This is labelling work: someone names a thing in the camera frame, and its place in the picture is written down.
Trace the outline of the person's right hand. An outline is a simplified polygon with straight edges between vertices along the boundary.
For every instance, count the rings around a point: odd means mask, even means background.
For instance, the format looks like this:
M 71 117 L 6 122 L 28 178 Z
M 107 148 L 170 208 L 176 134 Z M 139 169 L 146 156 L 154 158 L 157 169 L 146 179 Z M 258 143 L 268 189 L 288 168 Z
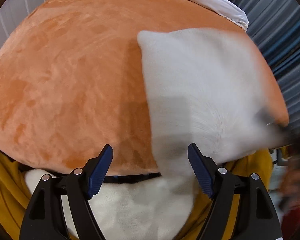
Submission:
M 300 168 L 287 166 L 279 186 L 281 200 L 279 209 L 283 213 L 300 207 Z

